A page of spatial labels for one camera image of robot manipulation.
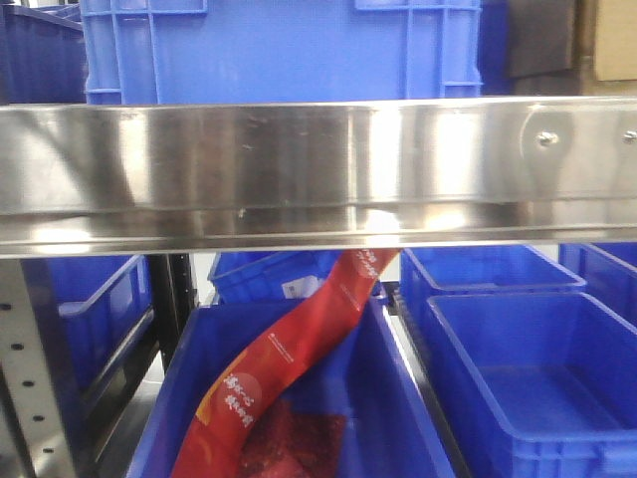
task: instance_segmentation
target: perforated metal upright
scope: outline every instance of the perforated metal upright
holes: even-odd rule
[[[96,475],[44,259],[0,261],[0,364],[38,478]]]

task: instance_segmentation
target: crate handle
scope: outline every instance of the crate handle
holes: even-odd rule
[[[637,446],[635,443],[611,445],[600,450],[600,465],[604,475],[628,477],[637,475]]]

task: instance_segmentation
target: blue plastic crate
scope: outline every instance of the blue plastic crate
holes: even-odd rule
[[[84,103],[88,68],[82,24],[1,3],[0,73],[9,103]],[[72,10],[66,12],[73,18]]]
[[[474,97],[480,0],[82,0],[92,104]]]
[[[66,18],[72,22],[81,22],[80,5],[50,5],[48,7],[38,7],[41,12],[50,13],[59,18]]]
[[[580,293],[429,302],[428,369],[475,478],[637,476],[637,329]]]
[[[586,279],[586,292],[637,325],[637,244],[561,244],[559,262]]]
[[[482,0],[478,69],[483,95],[510,95],[514,82],[509,78],[509,0]]]
[[[208,280],[224,304],[309,297],[329,275],[340,251],[218,254]]]
[[[127,478],[167,478],[194,411],[215,377],[296,301],[195,311],[181,339]],[[347,417],[337,476],[454,476],[380,306],[293,384],[285,397],[301,412]]]
[[[400,294],[417,321],[431,296],[583,292],[585,286],[530,246],[426,247],[400,254]]]
[[[78,385],[86,388],[150,305],[146,261],[103,256],[48,262]]]

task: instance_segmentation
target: white text on wrapper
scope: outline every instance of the white text on wrapper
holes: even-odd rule
[[[231,373],[223,380],[223,382],[230,391],[234,391],[237,395],[239,395],[241,401],[243,401],[242,403],[237,396],[229,394],[224,398],[224,403],[228,405],[229,409],[239,415],[244,428],[248,428],[255,421],[255,418],[244,408],[244,404],[245,406],[251,406],[255,402],[254,398],[246,393],[236,375]]]

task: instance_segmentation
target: red packaging bag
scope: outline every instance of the red packaging bag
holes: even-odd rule
[[[243,349],[201,400],[172,478],[235,478],[255,421],[356,327],[374,283],[397,253],[344,251],[311,297]]]

